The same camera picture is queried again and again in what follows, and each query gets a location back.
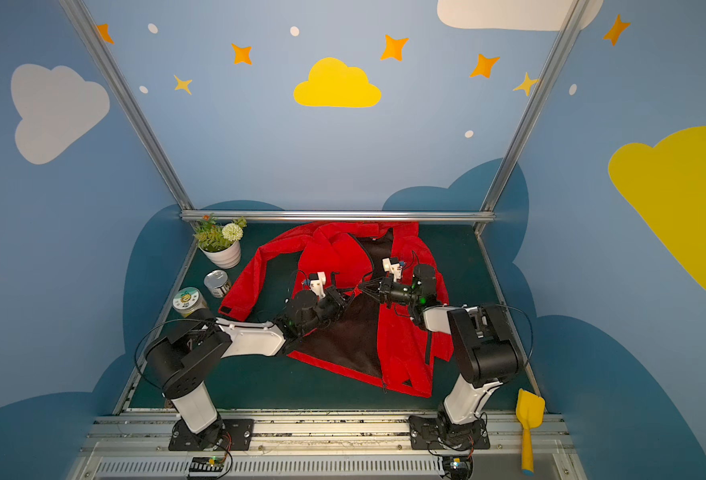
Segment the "red jacket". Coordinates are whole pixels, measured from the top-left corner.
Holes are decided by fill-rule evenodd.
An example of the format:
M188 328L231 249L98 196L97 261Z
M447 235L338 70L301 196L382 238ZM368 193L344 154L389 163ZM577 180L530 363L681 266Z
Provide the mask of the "red jacket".
M406 307L381 305L358 288L384 276L386 257L404 262L406 281L417 265L434 266L419 229L416 222L314 222L294 227L256 250L219 312L228 319L246 320L259 299L270 261L298 254L290 276L293 294L305 292L304 281L322 272L352 301L339 320L305 336L290 357L385 390L428 398L436 360L452 357L450 336L419 328Z

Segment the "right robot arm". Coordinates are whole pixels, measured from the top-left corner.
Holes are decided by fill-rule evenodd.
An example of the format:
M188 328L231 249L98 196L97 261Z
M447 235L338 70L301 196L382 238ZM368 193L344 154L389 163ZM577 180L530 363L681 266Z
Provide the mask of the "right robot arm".
M450 306L439 301L438 273L415 267L410 283L394 273L364 281L359 290L380 304L404 306L416 326L450 336L459 376L435 420L436 440L450 449L468 449L483 437L483 409L493 393L527 366L531 354L520 344L500 303Z

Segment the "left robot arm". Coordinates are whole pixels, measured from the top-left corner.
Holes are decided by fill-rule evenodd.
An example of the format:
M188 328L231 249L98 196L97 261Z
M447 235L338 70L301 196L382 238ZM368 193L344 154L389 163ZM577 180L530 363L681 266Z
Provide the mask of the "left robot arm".
M146 347L146 363L187 431L201 434L221 420L205 380L222 359L288 355L339 321L352 300L352 294L335 287L321 295L303 290L273 320L262 323L228 320L197 309Z

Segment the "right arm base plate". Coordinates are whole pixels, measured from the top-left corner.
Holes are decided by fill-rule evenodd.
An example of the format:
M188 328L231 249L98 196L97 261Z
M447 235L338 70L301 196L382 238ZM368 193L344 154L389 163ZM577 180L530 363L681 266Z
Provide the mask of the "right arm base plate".
M488 450L490 440L483 418L467 424L454 424L440 412L436 417L408 417L409 438L413 450Z

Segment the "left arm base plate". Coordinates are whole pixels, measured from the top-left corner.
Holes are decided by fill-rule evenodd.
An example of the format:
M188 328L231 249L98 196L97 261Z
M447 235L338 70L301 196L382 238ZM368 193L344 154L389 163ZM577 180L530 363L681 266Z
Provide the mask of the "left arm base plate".
M247 451L253 436L252 419L218 418L199 433L193 433L183 420L178 420L172 429L169 451L228 450Z

